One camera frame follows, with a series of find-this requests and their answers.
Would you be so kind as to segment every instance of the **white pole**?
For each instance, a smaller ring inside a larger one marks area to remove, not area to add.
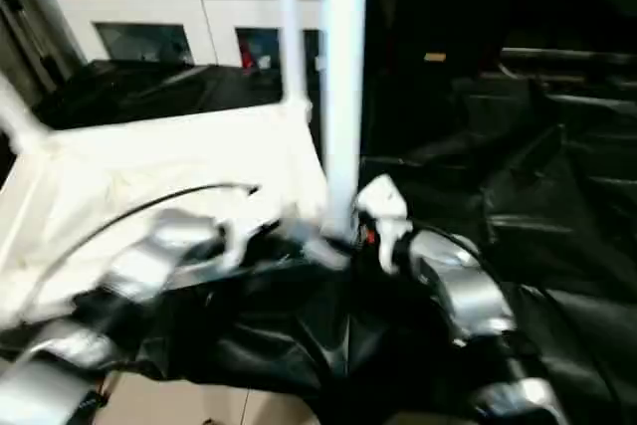
[[[18,154],[42,143],[48,129],[35,118],[7,78],[0,73],[0,131]]]
[[[325,226],[348,237],[352,234],[351,202],[358,187],[365,0],[326,0],[323,8]]]
[[[306,54],[297,0],[280,0],[280,3],[279,45],[283,63],[283,104],[285,108],[304,109],[304,114],[310,118],[312,105],[307,94]]]

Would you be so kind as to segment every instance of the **white cabinet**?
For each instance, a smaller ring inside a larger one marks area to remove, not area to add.
[[[216,64],[201,0],[58,0],[88,62]]]
[[[57,1],[87,61],[241,66],[241,39],[254,38],[257,30],[270,35],[281,25],[279,0]],[[320,29],[320,4],[320,0],[299,2],[301,24],[311,43]]]

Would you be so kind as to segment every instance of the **black cable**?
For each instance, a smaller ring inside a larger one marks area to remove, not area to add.
[[[497,283],[501,284],[503,282],[502,279],[499,277],[499,274],[493,268],[493,266],[484,257],[482,257],[478,252],[472,251],[470,248],[467,247],[467,244],[463,243],[456,236],[454,236],[454,235],[452,235],[452,234],[450,234],[450,233],[448,233],[448,232],[446,232],[446,231],[444,231],[444,230],[442,230],[440,228],[437,228],[435,226],[429,225],[427,223],[424,223],[424,222],[419,221],[419,220],[414,219],[414,218],[409,218],[409,221],[411,221],[414,224],[414,226],[416,226],[418,229],[423,229],[425,231],[431,231],[433,233],[439,234],[442,237],[444,237],[445,239],[447,239],[448,241],[450,241],[453,244],[455,244],[456,246],[458,246],[459,248],[462,248],[474,260],[476,260],[481,265],[481,267],[483,267],[483,269],[490,276],[492,276],[494,278],[494,280]],[[579,329],[579,326],[570,317],[570,315],[565,310],[565,308],[545,288],[540,287],[540,286],[533,286],[533,287],[536,288],[537,291],[544,296],[544,298],[548,301],[548,303],[551,306],[553,306],[554,309],[557,310],[557,312],[561,315],[562,320],[571,329],[571,332],[573,333],[575,339],[579,343],[579,345],[582,348],[582,350],[584,350],[586,355],[588,355],[588,359],[590,360],[591,364],[593,365],[593,367],[597,371],[597,374],[599,375],[599,378],[601,378],[601,380],[604,382],[604,386],[608,390],[608,395],[610,396],[610,399],[615,403],[615,406],[617,407],[617,414],[619,416],[619,422],[618,423],[622,423],[624,425],[630,425],[632,423],[631,420],[630,420],[630,416],[628,414],[628,411],[626,410],[626,406],[625,406],[624,402],[621,400],[621,397],[619,396],[619,393],[617,392],[617,388],[613,384],[613,381],[612,381],[608,371],[606,370],[606,367],[604,367],[602,365],[601,360],[599,360],[599,358],[597,357],[596,353],[593,352],[592,347],[588,346],[586,340],[583,337],[583,333]]]
[[[196,193],[196,192],[204,191],[208,189],[245,189],[248,192],[248,194],[251,195],[259,190],[259,186],[228,182],[228,183],[205,184],[202,186],[194,186],[191,188],[180,189],[178,191],[174,191],[172,193],[168,193],[164,196],[160,196],[158,198],[142,203],[138,206],[135,206],[134,208],[128,209],[127,211],[124,211],[123,213],[115,216],[111,220],[106,221],[104,224],[99,226],[92,233],[88,234],[87,236],[82,238],[80,241],[78,241],[76,244],[74,244],[72,247],[67,249],[56,261],[53,262],[53,264],[51,264],[49,268],[46,269],[45,273],[40,278],[38,278],[38,281],[29,292],[29,295],[27,296],[24,304],[18,310],[17,312],[18,320],[22,324],[26,322],[25,316],[29,312],[31,305],[34,303],[38,295],[42,292],[42,289],[44,288],[44,286],[56,274],[58,274],[58,272],[60,271],[60,269],[62,269],[62,267],[64,266],[66,261],[69,259],[69,257],[73,255],[75,252],[77,252],[80,248],[85,246],[89,241],[99,236],[108,228],[123,221],[124,219],[129,218],[130,216],[133,216],[137,213],[140,213],[141,211],[145,211],[146,209],[151,208],[157,204],[163,203],[165,201],[169,201],[174,198],[178,198],[180,196],[186,196],[188,194],[192,194],[192,193]]]

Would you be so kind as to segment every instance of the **tile floor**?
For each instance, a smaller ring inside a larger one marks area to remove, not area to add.
[[[319,425],[296,397],[188,382],[158,383],[126,375],[97,425]],[[444,417],[402,414],[391,425],[461,425]]]

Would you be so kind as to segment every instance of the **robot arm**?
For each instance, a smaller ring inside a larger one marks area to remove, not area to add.
[[[470,415],[483,423],[567,425],[534,346],[466,238],[418,230],[388,176],[364,188],[357,209],[379,236],[378,259],[388,275],[417,281],[443,311],[449,339],[464,357]]]

